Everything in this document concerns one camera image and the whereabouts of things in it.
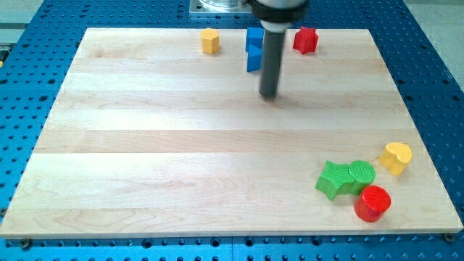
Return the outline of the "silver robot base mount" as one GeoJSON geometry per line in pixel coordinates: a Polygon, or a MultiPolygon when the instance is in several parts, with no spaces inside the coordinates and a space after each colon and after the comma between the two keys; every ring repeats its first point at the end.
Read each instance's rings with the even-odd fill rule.
{"type": "Polygon", "coordinates": [[[194,14],[250,13],[251,7],[239,0],[189,0],[189,11],[194,14]]]}

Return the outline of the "black robot arm flange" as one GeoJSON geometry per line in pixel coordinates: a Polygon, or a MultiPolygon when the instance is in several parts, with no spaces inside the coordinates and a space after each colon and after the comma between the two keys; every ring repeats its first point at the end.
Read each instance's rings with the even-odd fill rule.
{"type": "Polygon", "coordinates": [[[257,19],[274,23],[301,20],[309,6],[308,0],[243,0],[241,3],[248,4],[257,19]]]}

